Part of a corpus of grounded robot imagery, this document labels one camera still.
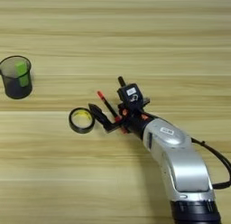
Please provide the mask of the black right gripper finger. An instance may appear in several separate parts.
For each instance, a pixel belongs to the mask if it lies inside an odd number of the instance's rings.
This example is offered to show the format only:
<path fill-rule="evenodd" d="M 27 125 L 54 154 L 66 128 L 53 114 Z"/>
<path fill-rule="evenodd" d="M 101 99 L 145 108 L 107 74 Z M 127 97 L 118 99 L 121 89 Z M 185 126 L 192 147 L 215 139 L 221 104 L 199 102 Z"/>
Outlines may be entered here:
<path fill-rule="evenodd" d="M 90 109 L 91 113 L 95 117 L 95 119 L 101 125 L 103 125 L 103 126 L 110 126 L 111 125 L 111 122 L 109 121 L 107 116 L 102 112 L 102 109 L 100 107 L 98 107 L 95 104 L 89 104 L 88 106 L 89 106 L 89 109 Z"/>

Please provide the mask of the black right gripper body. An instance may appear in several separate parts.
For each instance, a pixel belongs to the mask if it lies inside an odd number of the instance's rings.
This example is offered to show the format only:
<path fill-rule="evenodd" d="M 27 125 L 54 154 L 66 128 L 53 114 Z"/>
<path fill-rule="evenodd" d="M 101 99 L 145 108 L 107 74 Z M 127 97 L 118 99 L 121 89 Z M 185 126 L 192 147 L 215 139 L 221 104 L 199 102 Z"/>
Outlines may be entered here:
<path fill-rule="evenodd" d="M 123 128 L 127 133 L 134 133 L 140 139 L 143 139 L 144 129 L 156 118 L 155 115 L 147 113 L 143 109 L 149 102 L 149 98 L 143 98 L 132 107 L 131 103 L 123 99 L 122 103 L 118 105 L 119 114 L 122 118 L 115 123 L 107 121 L 104 124 L 104 129 L 107 132 L 112 132 L 117 128 Z"/>

